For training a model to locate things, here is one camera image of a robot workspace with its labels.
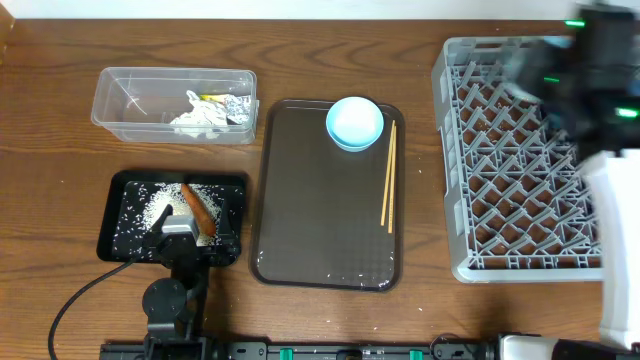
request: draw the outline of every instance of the blue bowl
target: blue bowl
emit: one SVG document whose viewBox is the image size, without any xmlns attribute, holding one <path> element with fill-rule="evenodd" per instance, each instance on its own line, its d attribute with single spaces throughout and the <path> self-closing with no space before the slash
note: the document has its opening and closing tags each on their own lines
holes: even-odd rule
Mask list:
<svg viewBox="0 0 640 360">
<path fill-rule="evenodd" d="M 371 146 L 382 134 L 384 117 L 372 101 L 344 98 L 327 113 L 327 132 L 341 149 L 358 152 Z"/>
</svg>

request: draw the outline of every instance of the orange sausage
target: orange sausage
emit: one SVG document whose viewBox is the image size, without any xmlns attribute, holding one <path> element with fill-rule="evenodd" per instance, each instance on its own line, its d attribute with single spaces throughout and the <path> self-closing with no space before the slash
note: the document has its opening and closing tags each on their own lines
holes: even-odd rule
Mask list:
<svg viewBox="0 0 640 360">
<path fill-rule="evenodd" d="M 194 194 L 186 184 L 182 184 L 180 191 L 182 192 L 182 196 L 184 196 L 185 200 L 187 200 L 187 204 L 189 204 L 191 212 L 193 212 L 193 217 L 196 218 L 196 223 L 200 228 L 200 232 L 207 236 L 215 236 L 216 223 L 213 222 L 213 219 L 209 216 L 207 209 L 202 205 L 198 196 Z"/>
</svg>

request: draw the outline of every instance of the wooden chopstick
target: wooden chopstick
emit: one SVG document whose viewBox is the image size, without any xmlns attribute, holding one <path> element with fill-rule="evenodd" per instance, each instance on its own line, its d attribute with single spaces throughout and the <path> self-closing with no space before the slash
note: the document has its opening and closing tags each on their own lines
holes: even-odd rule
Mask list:
<svg viewBox="0 0 640 360">
<path fill-rule="evenodd" d="M 389 136 L 389 155 L 387 156 L 387 176 L 384 179 L 384 195 L 382 195 L 382 216 L 380 217 L 380 226 L 384 226 L 384 217 L 387 211 L 387 193 L 389 192 L 389 173 L 391 172 L 391 156 L 393 153 L 393 143 L 396 132 L 396 121 L 391 123 L 391 135 Z"/>
<path fill-rule="evenodd" d="M 393 154 L 391 155 L 391 188 L 389 189 L 389 234 L 393 233 L 393 196 L 396 193 L 396 147 L 398 130 L 393 124 Z"/>
</svg>

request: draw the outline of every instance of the white background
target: white background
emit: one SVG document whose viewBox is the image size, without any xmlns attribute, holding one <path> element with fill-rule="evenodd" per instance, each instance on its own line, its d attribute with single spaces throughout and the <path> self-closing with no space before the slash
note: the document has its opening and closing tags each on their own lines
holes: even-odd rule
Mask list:
<svg viewBox="0 0 640 360">
<path fill-rule="evenodd" d="M 23 18 L 539 19 L 587 0 L 0 0 Z M 640 0 L 610 3 L 640 11 Z"/>
</svg>

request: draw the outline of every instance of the small black tray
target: small black tray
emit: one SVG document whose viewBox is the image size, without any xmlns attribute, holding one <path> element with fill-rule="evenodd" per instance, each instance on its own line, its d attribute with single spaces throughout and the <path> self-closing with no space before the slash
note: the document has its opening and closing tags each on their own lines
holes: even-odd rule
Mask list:
<svg viewBox="0 0 640 360">
<path fill-rule="evenodd" d="M 379 105 L 382 135 L 349 153 L 327 134 L 333 104 L 284 100 L 270 110 L 251 272 L 272 285 L 387 291 L 402 271 L 404 119 L 395 107 Z M 380 214 L 392 120 L 398 136 L 394 232 L 388 234 Z"/>
<path fill-rule="evenodd" d="M 111 179 L 98 238 L 98 258 L 103 261 L 126 262 L 131 258 L 131 253 L 140 249 L 145 231 L 135 224 L 134 215 L 125 217 L 124 214 L 142 214 L 153 194 L 154 186 L 158 183 L 217 185 L 207 191 L 210 192 L 210 198 L 221 208 L 223 199 L 228 201 L 229 211 L 221 216 L 228 216 L 231 230 L 238 236 L 233 241 L 201 246 L 198 249 L 210 266 L 226 266 L 235 262 L 241 251 L 239 234 L 246 193 L 245 182 L 241 177 L 140 170 L 121 171 Z M 145 196 L 140 196 L 135 191 L 127 191 L 138 189 L 140 185 L 146 185 L 151 190 Z M 156 254 L 151 252 L 145 254 L 144 258 L 138 262 L 159 263 L 160 261 L 156 260 Z"/>
</svg>

